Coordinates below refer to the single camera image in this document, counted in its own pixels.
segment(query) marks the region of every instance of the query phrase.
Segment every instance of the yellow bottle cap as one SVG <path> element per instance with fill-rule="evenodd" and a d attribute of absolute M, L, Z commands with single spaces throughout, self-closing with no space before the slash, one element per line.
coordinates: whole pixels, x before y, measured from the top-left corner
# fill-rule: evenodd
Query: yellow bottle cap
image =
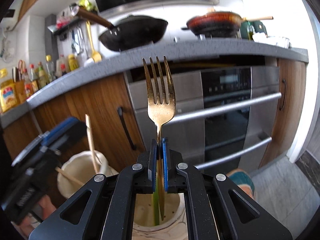
<path fill-rule="evenodd" d="M 0 69 L 0 78 L 6 77 L 8 75 L 8 71 L 6 68 Z"/>

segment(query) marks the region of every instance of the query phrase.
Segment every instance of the fork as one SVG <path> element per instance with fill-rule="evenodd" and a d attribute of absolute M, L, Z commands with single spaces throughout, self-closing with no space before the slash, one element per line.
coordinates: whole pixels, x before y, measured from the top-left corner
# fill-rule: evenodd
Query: fork
<path fill-rule="evenodd" d="M 156 70 L 153 65 L 152 58 L 150 57 L 150 63 L 153 73 L 153 78 L 155 81 L 155 91 L 156 96 L 153 93 L 151 78 L 149 74 L 149 70 L 147 67 L 147 63 L 143 58 L 143 66 L 144 72 L 146 75 L 146 83 L 147 83 L 147 94 L 148 94 L 148 115 L 149 118 L 155 123 L 157 126 L 157 145 L 158 149 L 157 152 L 161 149 L 161 128 L 162 126 L 169 122 L 173 117 L 176 110 L 176 99 L 174 94 L 174 87 L 172 82 L 172 76 L 170 73 L 168 61 L 164 56 L 164 66 L 165 72 L 167 76 L 167 84 L 168 84 L 168 101 L 166 100 L 166 91 L 164 87 L 164 80 L 163 74 L 159 62 L 159 58 L 156 57 L 159 75 L 160 75 L 160 82 L 161 82 L 161 90 L 162 90 L 162 102 L 160 102 L 160 89 L 158 85 L 158 79 L 156 76 Z M 160 214 L 161 219 L 164 219 L 164 168 L 163 168 L 163 156 L 161 156 L 159 152 L 159 156 L 157 156 L 157 185 L 158 185 L 158 192 L 159 192 L 159 206 L 160 206 Z"/>

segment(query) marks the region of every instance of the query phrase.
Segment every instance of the oven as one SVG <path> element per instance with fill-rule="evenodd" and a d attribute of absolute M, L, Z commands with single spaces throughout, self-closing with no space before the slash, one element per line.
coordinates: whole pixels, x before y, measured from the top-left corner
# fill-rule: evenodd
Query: oven
<path fill-rule="evenodd" d="M 279 68 L 212 68 L 174 74 L 172 79 L 176 115 L 162 129 L 169 147 L 209 175 L 235 168 L 248 173 L 258 169 L 271 141 L 281 97 Z M 149 149 L 156 127 L 148 117 L 146 83 L 128 83 L 128 90 Z"/>

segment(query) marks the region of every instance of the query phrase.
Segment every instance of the frying pan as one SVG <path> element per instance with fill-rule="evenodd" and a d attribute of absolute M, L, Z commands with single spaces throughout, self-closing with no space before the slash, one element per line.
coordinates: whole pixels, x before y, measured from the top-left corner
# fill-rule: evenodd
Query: frying pan
<path fill-rule="evenodd" d="M 242 18 L 233 12 L 210 12 L 202 16 L 196 16 L 187 21 L 187 28 L 195 35 L 204 34 L 209 37 L 234 37 L 239 31 L 242 22 L 256 20 L 273 20 L 272 16 L 257 19 Z"/>
<path fill-rule="evenodd" d="M 114 26 L 111 22 L 79 6 L 75 6 L 71 14 L 106 27 L 107 30 L 99 36 L 99 41 L 112 51 L 123 51 L 156 43 L 161 40 L 168 25 L 168 22 L 162 19 L 130 15 Z"/>

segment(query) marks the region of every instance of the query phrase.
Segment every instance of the countertop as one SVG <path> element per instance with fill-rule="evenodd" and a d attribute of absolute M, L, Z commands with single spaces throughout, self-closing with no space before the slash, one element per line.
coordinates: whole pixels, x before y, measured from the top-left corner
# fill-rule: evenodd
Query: countertop
<path fill-rule="evenodd" d="M 24 104 L 2 114 L 2 127 L 6 128 L 29 110 L 72 89 L 103 77 L 140 67 L 142 66 L 142 58 L 152 57 L 155 60 L 158 56 L 161 61 L 163 55 L 166 56 L 168 61 L 205 59 L 218 55 L 261 55 L 308 63 L 308 51 L 306 49 L 284 49 L 248 40 L 214 38 L 205 41 L 160 42 L 124 51 L 117 56 L 105 58 L 101 62 L 81 67 L 60 77 L 35 93 Z"/>

